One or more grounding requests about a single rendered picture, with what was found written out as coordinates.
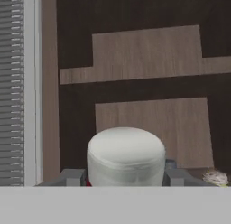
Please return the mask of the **window with grey blinds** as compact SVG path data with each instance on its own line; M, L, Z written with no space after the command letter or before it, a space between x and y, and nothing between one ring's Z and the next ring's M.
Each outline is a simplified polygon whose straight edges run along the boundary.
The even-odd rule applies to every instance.
M0 186L42 181L41 0L0 0Z

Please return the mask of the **pale speckled round item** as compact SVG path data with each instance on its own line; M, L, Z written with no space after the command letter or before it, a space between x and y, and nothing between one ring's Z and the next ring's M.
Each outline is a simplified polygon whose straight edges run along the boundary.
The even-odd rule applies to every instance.
M227 187L228 185L227 175L217 170L206 171L203 174L203 180L219 187Z

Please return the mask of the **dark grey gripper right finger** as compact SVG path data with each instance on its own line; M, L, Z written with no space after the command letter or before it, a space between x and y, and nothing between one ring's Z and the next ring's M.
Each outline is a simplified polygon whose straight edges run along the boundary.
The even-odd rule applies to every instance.
M179 169L172 159L165 160L164 185L171 187L184 186L212 186L212 183L205 182L199 178L192 176L187 170Z

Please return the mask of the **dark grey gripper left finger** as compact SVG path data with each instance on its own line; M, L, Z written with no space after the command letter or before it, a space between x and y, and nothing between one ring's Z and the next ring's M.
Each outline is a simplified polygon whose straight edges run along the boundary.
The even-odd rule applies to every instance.
M40 183L40 186L80 187L87 185L87 172L85 169L64 169L60 175L51 182Z

